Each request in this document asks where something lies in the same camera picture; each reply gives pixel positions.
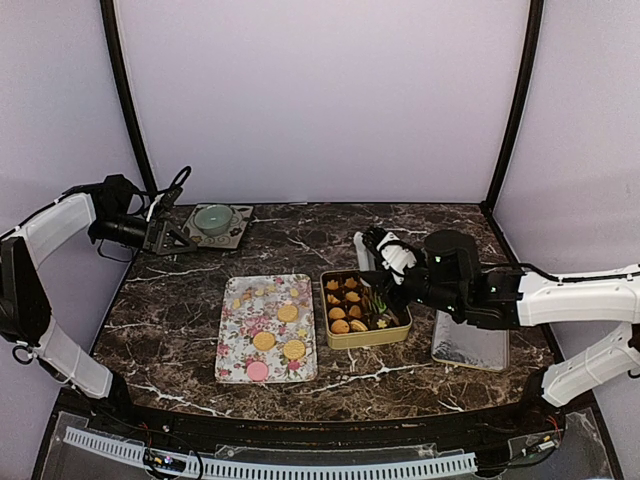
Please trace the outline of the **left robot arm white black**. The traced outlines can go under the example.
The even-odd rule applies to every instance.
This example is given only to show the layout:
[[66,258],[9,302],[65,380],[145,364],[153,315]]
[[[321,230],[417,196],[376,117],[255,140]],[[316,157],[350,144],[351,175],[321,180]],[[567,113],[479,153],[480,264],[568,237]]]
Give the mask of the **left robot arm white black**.
[[37,361],[60,383],[105,403],[101,417],[120,436],[141,427],[125,380],[65,331],[104,303],[85,284],[99,278],[89,271],[96,261],[86,247],[79,258],[72,250],[87,236],[94,246],[109,241],[158,256],[194,251],[195,243],[166,216],[190,174],[182,168],[156,194],[122,174],[73,186],[1,237],[1,335],[12,343],[14,358]]

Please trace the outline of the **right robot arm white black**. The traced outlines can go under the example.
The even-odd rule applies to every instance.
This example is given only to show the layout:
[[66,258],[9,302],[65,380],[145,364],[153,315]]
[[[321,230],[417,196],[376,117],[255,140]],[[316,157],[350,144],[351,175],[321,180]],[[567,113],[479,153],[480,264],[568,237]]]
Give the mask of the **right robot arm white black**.
[[639,267],[547,273],[529,263],[484,264],[473,236],[429,234],[420,248],[371,227],[354,236],[361,277],[394,313],[416,302],[458,324],[513,330],[556,322],[612,321],[616,328],[573,357],[529,377],[510,413],[521,434],[582,393],[621,374],[639,375]]

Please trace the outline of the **gold cookie tin box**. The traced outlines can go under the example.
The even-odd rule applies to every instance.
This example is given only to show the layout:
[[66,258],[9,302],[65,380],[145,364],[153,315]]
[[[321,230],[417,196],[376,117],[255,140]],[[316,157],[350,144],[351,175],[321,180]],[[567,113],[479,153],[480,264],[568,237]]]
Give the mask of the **gold cookie tin box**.
[[[395,315],[387,306],[387,310],[376,314],[369,303],[369,289],[360,280],[357,270],[328,271],[320,276],[321,300],[326,325],[327,344],[333,350],[378,346],[401,342],[407,339],[413,319],[406,309],[402,315]],[[333,334],[330,330],[331,320],[328,312],[331,308],[340,307],[346,317],[342,320],[360,320],[369,330],[363,333],[349,332]]]

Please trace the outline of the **round waffle cookie bottom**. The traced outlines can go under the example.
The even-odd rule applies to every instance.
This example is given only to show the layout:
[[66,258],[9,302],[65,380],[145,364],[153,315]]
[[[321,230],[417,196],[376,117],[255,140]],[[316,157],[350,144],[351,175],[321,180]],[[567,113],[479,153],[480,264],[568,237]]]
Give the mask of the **round waffle cookie bottom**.
[[349,328],[350,331],[354,333],[363,333],[369,330],[367,325],[360,320],[351,320],[349,322]]

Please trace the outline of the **brown round cookie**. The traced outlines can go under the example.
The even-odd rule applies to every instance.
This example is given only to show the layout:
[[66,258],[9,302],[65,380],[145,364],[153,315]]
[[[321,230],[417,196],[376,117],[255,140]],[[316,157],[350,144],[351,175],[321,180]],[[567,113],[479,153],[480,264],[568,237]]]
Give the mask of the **brown round cookie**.
[[329,310],[328,316],[331,320],[340,320],[346,317],[346,313],[342,308],[334,307]]

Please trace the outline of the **chocolate chip cookie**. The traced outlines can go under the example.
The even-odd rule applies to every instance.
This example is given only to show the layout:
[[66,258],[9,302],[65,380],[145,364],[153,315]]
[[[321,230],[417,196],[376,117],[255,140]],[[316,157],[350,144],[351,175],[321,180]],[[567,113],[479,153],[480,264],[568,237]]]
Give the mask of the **chocolate chip cookie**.
[[347,334],[350,332],[350,325],[347,321],[338,319],[331,324],[330,330],[333,334]]

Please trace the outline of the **silver tin lid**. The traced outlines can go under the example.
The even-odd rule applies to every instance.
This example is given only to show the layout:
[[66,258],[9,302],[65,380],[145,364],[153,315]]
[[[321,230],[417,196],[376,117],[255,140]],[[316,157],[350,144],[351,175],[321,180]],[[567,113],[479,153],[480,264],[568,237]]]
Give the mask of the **silver tin lid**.
[[432,336],[431,356],[437,362],[501,372],[509,366],[509,334],[458,324],[438,311]]

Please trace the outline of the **metal serving tongs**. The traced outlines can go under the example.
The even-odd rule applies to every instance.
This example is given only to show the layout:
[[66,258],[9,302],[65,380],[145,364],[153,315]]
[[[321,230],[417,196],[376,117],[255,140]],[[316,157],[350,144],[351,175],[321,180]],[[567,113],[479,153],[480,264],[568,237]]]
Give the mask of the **metal serving tongs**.
[[364,234],[357,231],[353,238],[360,271],[361,283],[369,289],[371,309],[376,314],[383,314],[387,310],[387,304],[384,300],[383,291],[381,290],[381,280],[375,275],[375,259],[365,245]]

